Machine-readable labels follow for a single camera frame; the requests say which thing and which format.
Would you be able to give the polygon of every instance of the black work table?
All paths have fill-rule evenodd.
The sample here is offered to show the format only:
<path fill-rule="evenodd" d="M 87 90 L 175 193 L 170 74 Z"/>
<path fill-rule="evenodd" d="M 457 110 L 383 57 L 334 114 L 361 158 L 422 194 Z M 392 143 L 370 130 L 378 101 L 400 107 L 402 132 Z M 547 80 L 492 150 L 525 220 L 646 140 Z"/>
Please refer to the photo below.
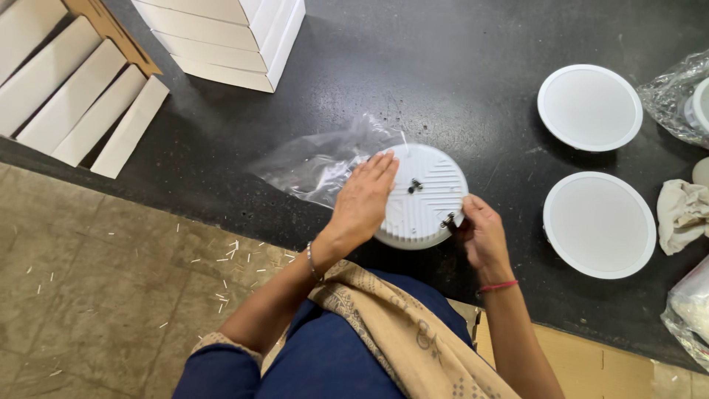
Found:
<path fill-rule="evenodd" d="M 542 233 L 542 204 L 563 177 L 597 170 L 629 183 L 654 212 L 662 183 L 690 180 L 709 152 L 647 114 L 637 137 L 617 151 L 575 151 L 549 133 L 536 109 L 545 77 L 563 66 L 601 65 L 637 86 L 705 50 L 701 1 L 307 0 L 275 94 L 183 74 L 130 2 L 104 1 L 171 89 L 118 179 L 8 140 L 0 141 L 1 161 L 302 249 L 330 210 L 275 190 L 245 166 L 280 143 L 333 131 L 368 111 L 448 153 L 470 191 L 499 211 L 537 323 L 701 371 L 659 315 L 668 290 L 709 252 L 707 240 L 672 257 L 657 247 L 635 275 L 599 280 L 557 257 Z M 450 240 L 414 253 L 370 241 L 350 258 L 476 303 L 474 276 Z"/>

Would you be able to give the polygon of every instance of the red thread bracelet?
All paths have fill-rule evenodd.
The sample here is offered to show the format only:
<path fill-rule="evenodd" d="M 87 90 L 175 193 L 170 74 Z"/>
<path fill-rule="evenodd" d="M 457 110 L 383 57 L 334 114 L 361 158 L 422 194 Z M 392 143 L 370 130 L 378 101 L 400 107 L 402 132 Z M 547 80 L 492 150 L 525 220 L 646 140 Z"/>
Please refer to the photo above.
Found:
<path fill-rule="evenodd" d="M 512 285 L 515 285 L 517 283 L 519 283 L 519 280 L 512 280 L 512 281 L 508 281 L 507 283 L 502 283 L 502 284 L 497 284 L 497 285 L 486 285 L 484 287 L 480 287 L 480 289 L 476 293 L 476 296 L 478 298 L 480 298 L 481 294 L 484 293 L 485 291 L 492 291 L 492 290 L 497 290 L 498 288 L 511 287 Z"/>

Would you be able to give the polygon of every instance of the clear plastic wrap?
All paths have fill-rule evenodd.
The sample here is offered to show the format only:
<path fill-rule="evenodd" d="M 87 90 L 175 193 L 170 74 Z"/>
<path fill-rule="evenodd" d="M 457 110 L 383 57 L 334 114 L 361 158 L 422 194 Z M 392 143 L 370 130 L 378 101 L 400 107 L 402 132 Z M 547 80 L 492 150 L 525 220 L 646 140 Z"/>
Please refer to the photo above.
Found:
<path fill-rule="evenodd" d="M 642 106 L 672 136 L 709 149 L 709 132 L 695 129 L 684 116 L 687 99 L 709 77 L 709 50 L 690 54 L 650 83 L 637 88 Z"/>
<path fill-rule="evenodd" d="M 660 318 L 684 350 L 709 371 L 709 256 L 670 290 Z"/>
<path fill-rule="evenodd" d="M 404 132 L 385 127 L 370 114 L 346 131 L 299 137 L 249 166 L 278 190 L 333 208 L 354 168 L 377 151 L 410 143 Z"/>

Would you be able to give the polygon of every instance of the white cardboard box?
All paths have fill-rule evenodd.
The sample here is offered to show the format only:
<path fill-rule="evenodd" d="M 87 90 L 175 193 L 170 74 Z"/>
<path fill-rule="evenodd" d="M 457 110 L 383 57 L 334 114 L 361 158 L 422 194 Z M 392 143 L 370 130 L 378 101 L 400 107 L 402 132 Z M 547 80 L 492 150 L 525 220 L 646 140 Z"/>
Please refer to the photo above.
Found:
<path fill-rule="evenodd" d="M 293 13 L 291 13 L 288 25 L 286 26 L 286 33 L 276 53 L 276 59 L 274 60 L 271 70 L 265 74 L 207 64 L 176 55 L 173 55 L 172 58 L 185 73 L 189 73 L 190 75 L 214 80 L 216 82 L 232 84 L 234 86 L 273 93 L 276 91 L 276 86 L 281 79 L 283 69 L 286 67 L 288 55 L 291 53 L 293 43 L 301 28 L 305 13 L 306 7 L 303 0 L 298 0 Z"/>
<path fill-rule="evenodd" d="M 154 75 L 125 113 L 91 171 L 115 179 L 169 93 Z"/>
<path fill-rule="evenodd" d="M 296 4 L 296 0 L 283 0 L 278 9 L 271 31 L 258 52 L 198 42 L 186 38 L 153 31 L 155 37 L 170 54 L 190 60 L 238 68 L 255 72 L 268 72 L 276 57 L 276 51 L 286 31 L 286 24 Z"/>
<path fill-rule="evenodd" d="M 17 135 L 17 141 L 50 155 L 125 65 L 106 39 Z"/>
<path fill-rule="evenodd" d="M 264 45 L 283 1 L 262 0 L 254 21 L 248 26 L 165 9 L 138 0 L 133 0 L 133 5 L 146 24 L 156 31 L 205 43 L 258 51 Z"/>
<path fill-rule="evenodd" d="M 65 15 L 61 0 L 17 0 L 0 15 L 0 84 Z"/>
<path fill-rule="evenodd" d="M 138 67 L 130 65 L 77 122 L 72 131 L 52 152 L 52 157 L 78 166 L 106 134 L 118 117 L 138 96 L 147 80 Z"/>
<path fill-rule="evenodd" d="M 0 87 L 0 135 L 10 136 L 101 44 L 80 16 Z"/>
<path fill-rule="evenodd" d="M 262 0 L 138 0 L 153 6 L 248 25 Z"/>
<path fill-rule="evenodd" d="M 5 11 L 15 0 L 0 0 L 0 13 Z"/>

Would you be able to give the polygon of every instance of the round led panel light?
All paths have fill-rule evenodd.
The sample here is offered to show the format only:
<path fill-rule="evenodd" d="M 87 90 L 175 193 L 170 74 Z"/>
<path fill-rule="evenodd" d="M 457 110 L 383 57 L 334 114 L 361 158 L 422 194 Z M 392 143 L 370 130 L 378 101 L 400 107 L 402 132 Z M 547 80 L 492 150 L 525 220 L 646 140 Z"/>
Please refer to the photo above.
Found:
<path fill-rule="evenodd" d="M 447 224 L 463 222 L 463 196 L 468 183 L 446 153 L 423 144 L 391 148 L 399 158 L 395 187 L 386 203 L 386 217 L 374 233 L 399 249 L 424 249 L 451 236 Z"/>
<path fill-rule="evenodd" d="M 542 84 L 537 108 L 559 140 L 585 151 L 610 151 L 640 130 L 642 105 L 630 84 L 595 65 L 571 65 Z"/>
<path fill-rule="evenodd" d="M 597 278 L 640 270 L 655 248 L 650 208 L 617 177 L 581 172 L 559 181 L 544 203 L 544 228 L 559 256 Z"/>

